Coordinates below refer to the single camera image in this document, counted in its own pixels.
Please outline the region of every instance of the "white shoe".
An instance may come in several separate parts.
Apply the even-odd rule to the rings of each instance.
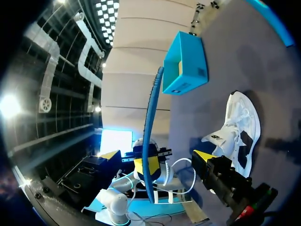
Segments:
[[[232,160],[232,166],[238,173],[248,177],[252,168],[253,149],[260,132],[258,114],[251,100],[235,91],[229,96],[223,127],[204,137],[202,142],[215,144],[212,155],[225,155]]]

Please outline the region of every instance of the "gray floor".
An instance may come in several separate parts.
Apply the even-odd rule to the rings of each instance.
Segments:
[[[278,210],[299,180],[301,155],[292,142],[301,121],[301,58],[286,48],[264,18],[248,3],[231,1],[202,32],[209,82],[172,98],[169,147],[173,160],[205,150],[201,138],[224,123],[232,91],[246,93],[261,121],[261,139],[253,153],[253,185],[265,182],[279,194],[269,210]],[[175,165],[183,184],[190,187],[193,172],[186,163]],[[231,214],[198,180],[192,197],[218,225]]]

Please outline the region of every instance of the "white duct pipe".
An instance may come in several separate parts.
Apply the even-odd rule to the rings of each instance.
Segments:
[[[79,56],[79,63],[78,63],[78,70],[79,74],[84,77],[89,82],[93,83],[94,85],[98,86],[99,88],[102,87],[102,81],[100,78],[98,78],[93,72],[91,72],[88,68],[85,67],[85,61],[88,56],[88,52],[90,48],[92,47],[95,51],[95,53],[99,56],[99,58],[104,57],[104,52],[102,52],[95,40],[92,38],[92,35],[86,26],[84,22],[84,14],[83,13],[77,13],[75,17],[73,18],[76,22],[77,26],[81,30],[81,32],[86,37],[87,41],[85,43],[85,46]]]
[[[51,109],[51,85],[60,56],[60,48],[57,42],[55,42],[37,23],[33,23],[29,27],[25,33],[25,37],[29,38],[50,54],[50,59],[47,64],[41,86],[39,107],[39,113],[47,113]],[[43,108],[42,103],[48,104],[49,107]]]

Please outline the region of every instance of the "blue box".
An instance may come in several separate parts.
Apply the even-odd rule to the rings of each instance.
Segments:
[[[164,59],[163,93],[182,95],[207,82],[201,38],[178,32]]]

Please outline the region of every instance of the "white wall panel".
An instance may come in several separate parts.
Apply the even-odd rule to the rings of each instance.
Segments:
[[[143,137],[145,123],[145,109],[102,107],[104,129],[128,129],[133,132],[133,140]],[[160,147],[166,146],[168,141],[170,111],[156,111],[152,135]]]
[[[155,75],[113,74],[103,76],[102,106],[147,108]],[[170,109],[171,96],[161,93],[157,109]]]
[[[133,139],[138,139],[143,136],[155,75],[178,31],[189,32],[197,1],[119,3],[113,48],[103,71],[103,126],[131,130]],[[168,141],[170,102],[171,96],[160,94],[152,130],[152,138],[160,147]]]
[[[193,8],[166,0],[126,0],[120,1],[118,18],[149,18],[190,26]]]
[[[113,47],[150,48],[168,51],[178,31],[188,32],[189,27],[143,18],[118,19]]]
[[[197,0],[165,0],[165,1],[172,1],[174,3],[178,3],[183,6],[196,8]]]
[[[163,65],[166,51],[144,48],[113,48],[103,69],[107,73],[137,73],[155,75]]]

